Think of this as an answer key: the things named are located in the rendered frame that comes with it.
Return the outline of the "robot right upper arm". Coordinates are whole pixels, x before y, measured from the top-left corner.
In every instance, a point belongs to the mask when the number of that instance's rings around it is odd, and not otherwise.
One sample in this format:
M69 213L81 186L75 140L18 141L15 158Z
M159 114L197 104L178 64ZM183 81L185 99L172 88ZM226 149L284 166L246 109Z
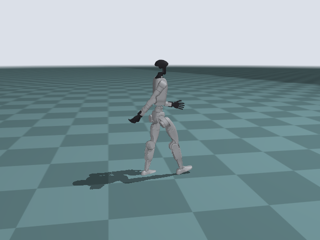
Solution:
M166 88L166 86L167 86L167 83L164 80L161 80L158 83L157 88L155 89L152 96L150 97L150 99L155 98L156 101L154 104L156 104L158 102L157 96L159 96L161 94L161 92Z

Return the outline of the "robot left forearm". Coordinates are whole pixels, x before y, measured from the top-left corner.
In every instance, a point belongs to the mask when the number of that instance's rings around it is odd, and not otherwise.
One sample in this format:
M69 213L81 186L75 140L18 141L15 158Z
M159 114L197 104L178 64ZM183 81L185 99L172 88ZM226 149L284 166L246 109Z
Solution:
M170 106L170 107L171 107L171 106L172 106L172 103L166 101L164 106L166 106L166 107L167 107L167 106Z

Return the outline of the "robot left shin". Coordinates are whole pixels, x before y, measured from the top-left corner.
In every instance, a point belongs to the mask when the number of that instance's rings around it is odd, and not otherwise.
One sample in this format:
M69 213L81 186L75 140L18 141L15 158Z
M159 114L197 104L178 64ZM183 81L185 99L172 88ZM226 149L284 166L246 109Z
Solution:
M147 141L148 142L148 141ZM147 144L146 142L146 144ZM145 146L146 146L145 144ZM144 159L145 159L145 166L144 166L144 170L146 172L149 171L150 165L151 165L151 161L153 159L154 156L154 151L155 151L155 147L153 149L148 149L147 147L145 147L145 151L144 151Z

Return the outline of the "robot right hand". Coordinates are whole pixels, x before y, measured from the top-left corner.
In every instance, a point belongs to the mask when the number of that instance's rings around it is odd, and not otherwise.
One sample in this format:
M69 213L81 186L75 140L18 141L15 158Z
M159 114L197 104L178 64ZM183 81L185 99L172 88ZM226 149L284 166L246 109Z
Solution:
M129 120L131 123L134 123L134 124L135 124L136 122L139 122L140 119L143 117L143 116L140 115L141 113L142 113L142 111L139 111L135 117L133 117L132 119L128 119L128 120Z

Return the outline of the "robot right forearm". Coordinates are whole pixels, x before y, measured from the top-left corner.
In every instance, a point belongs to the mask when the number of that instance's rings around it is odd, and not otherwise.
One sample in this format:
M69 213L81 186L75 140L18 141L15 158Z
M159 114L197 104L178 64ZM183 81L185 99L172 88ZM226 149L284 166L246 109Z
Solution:
M153 106L153 104L154 104L155 102L156 102L156 99L155 99L154 97L151 98L151 99L149 99L149 100L146 102L145 106L142 107L142 109L140 110L140 111L141 111L140 116L144 116L145 113L150 109L150 107Z

